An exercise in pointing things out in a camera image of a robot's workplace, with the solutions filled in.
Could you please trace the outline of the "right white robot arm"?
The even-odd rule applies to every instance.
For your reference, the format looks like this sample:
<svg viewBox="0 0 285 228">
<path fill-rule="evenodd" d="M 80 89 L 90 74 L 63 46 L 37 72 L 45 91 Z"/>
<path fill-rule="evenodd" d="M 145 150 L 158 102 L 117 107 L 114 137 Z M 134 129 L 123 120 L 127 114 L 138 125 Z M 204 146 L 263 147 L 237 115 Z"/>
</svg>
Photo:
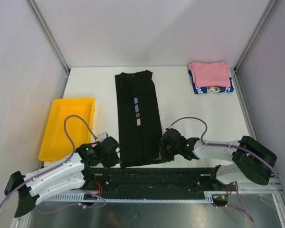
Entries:
<svg viewBox="0 0 285 228">
<path fill-rule="evenodd" d="M 216 159 L 230 162 L 217 165 L 209 179 L 214 190 L 222 190 L 232 182 L 253 182 L 265 186 L 274 173 L 277 156 L 250 136 L 239 141 L 212 142 L 197 137 L 186 139 L 179 131 L 168 128 L 154 156 L 156 162 L 171 162 L 175 155 L 188 161 Z"/>
</svg>

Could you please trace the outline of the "black printed t-shirt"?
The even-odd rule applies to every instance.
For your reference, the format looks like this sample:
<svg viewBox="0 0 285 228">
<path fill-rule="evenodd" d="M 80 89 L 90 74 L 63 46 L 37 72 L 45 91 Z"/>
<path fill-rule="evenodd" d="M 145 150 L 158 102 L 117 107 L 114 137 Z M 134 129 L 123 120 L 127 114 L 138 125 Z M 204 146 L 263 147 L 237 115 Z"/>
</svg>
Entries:
<svg viewBox="0 0 285 228">
<path fill-rule="evenodd" d="M 121 167 L 155 163 L 162 126 L 152 72 L 115 76 Z"/>
</svg>

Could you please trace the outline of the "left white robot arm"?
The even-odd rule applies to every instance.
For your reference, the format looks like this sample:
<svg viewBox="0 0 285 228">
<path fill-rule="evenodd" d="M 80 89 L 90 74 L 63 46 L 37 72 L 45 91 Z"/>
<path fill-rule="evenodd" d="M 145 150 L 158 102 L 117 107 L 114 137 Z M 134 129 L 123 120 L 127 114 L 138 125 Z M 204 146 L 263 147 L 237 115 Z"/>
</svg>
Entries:
<svg viewBox="0 0 285 228">
<path fill-rule="evenodd" d="M 72 157 L 28 174 L 13 173 L 4 190 L 9 195 L 13 190 L 19 193 L 18 206 L 14 217 L 31 212 L 41 202 L 68 190 L 90 190 L 95 186 L 96 177 L 92 167 L 102 164 L 111 168 L 120 162 L 117 142 L 95 142 L 82 144 Z"/>
</svg>

